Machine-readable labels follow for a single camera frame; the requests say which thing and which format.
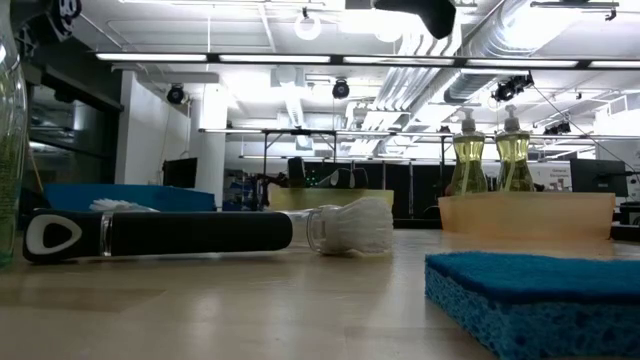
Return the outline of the black rig light bar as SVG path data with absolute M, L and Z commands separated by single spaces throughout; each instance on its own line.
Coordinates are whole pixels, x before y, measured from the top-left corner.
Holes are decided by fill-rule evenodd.
M 297 55 L 244 53 L 153 53 L 97 52 L 95 57 L 111 63 L 152 64 L 265 64 L 329 65 L 371 67 L 423 67 L 459 69 L 544 69 L 576 71 L 640 70 L 640 59 L 550 59 L 550 58 L 473 58 L 397 55 Z

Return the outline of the black handle round bristle brush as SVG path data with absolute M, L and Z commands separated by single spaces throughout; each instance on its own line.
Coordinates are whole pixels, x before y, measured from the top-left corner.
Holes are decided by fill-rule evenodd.
M 392 247 L 391 207 L 364 197 L 347 205 L 266 212 L 70 212 L 40 209 L 23 237 L 32 263 L 87 257 L 279 251 L 298 238 L 323 255 L 380 254 Z
M 320 180 L 318 188 L 351 189 L 355 185 L 355 180 L 351 170 L 339 168 L 327 177 Z

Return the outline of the black chair backrest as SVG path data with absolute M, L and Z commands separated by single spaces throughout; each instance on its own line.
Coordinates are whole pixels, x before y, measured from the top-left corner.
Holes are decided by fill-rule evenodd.
M 293 157 L 287 161 L 288 182 L 290 188 L 305 188 L 306 173 L 302 157 Z

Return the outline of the yellow plastic bin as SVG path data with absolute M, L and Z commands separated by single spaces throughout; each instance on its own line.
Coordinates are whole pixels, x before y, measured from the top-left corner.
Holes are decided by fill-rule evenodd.
M 380 198 L 390 207 L 394 203 L 393 190 L 276 187 L 269 191 L 269 209 L 292 211 L 324 205 L 345 206 L 365 197 Z

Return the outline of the black computer monitor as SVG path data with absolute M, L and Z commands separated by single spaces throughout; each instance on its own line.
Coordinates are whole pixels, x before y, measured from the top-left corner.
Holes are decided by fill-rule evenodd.
M 628 196 L 626 168 L 622 161 L 571 159 L 570 176 L 573 192 Z
M 196 185 L 197 158 L 164 161 L 162 165 L 162 184 L 178 188 L 194 188 Z

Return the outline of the black background workstation frame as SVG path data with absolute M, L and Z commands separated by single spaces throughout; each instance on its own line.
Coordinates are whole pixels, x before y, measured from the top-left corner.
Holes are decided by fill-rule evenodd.
M 394 131 L 344 131 L 344 130 L 322 130 L 322 129 L 302 129 L 302 128 L 286 128 L 286 129 L 257 129 L 257 128 L 225 128 L 225 129 L 199 129 L 200 133 L 215 133 L 215 134 L 260 134 L 264 137 L 263 140 L 263 155 L 261 159 L 263 160 L 263 170 L 261 173 L 257 173 L 256 175 L 250 176 L 250 179 L 255 180 L 257 183 L 264 182 L 265 184 L 269 184 L 271 182 L 278 182 L 275 177 L 269 176 L 266 174 L 267 167 L 267 153 L 269 147 L 277 142 L 283 135 L 291 135 L 291 136 L 304 136 L 304 137 L 320 137 L 323 141 L 325 141 L 326 136 L 331 136 L 333 138 L 333 142 L 328 142 L 329 147 L 334 151 L 334 155 L 332 157 L 321 157 L 321 160 L 332 160 L 333 162 L 337 161 L 337 142 L 339 137 L 354 137 L 356 139 L 363 138 L 365 140 L 372 139 L 386 139 L 390 137 L 409 137 L 409 138 L 435 138 L 437 143 L 440 144 L 441 147 L 441 155 L 440 155 L 440 180 L 441 180 L 441 194 L 443 196 L 447 193 L 448 186 L 445 184 L 444 177 L 444 166 L 445 166 L 445 139 L 452 138 L 452 133 L 446 132 L 394 132 Z

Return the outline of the blue two-tone sponge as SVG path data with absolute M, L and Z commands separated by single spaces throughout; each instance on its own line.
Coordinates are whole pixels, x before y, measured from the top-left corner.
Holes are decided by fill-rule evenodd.
M 425 295 L 499 360 L 640 358 L 640 261 L 455 252 Z

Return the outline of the blue plastic bin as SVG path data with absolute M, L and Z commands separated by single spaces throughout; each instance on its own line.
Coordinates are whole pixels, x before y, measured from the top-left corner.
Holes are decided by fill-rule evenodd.
M 47 184 L 44 196 L 53 209 L 65 211 L 88 211 L 99 199 L 137 203 L 163 212 L 216 210 L 214 194 L 159 185 Z

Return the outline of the round white ceiling lamp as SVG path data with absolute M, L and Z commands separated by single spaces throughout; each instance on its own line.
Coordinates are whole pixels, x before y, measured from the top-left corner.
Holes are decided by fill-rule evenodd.
M 319 37 L 322 32 L 322 23 L 320 17 L 315 13 L 301 12 L 294 22 L 295 35 L 305 41 L 313 41 Z

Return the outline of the orange plastic bin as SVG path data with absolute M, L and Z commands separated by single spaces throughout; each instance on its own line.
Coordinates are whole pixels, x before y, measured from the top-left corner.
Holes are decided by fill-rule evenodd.
M 606 240 L 612 193 L 485 192 L 438 199 L 442 229 L 478 238 Z

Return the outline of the black ceiling spotlight cluster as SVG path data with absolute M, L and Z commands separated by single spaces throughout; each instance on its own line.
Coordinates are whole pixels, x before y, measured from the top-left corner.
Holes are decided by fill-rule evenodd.
M 496 89 L 491 93 L 491 97 L 498 103 L 508 102 L 533 85 L 534 79 L 530 72 L 525 75 L 514 75 L 505 81 L 499 82 Z

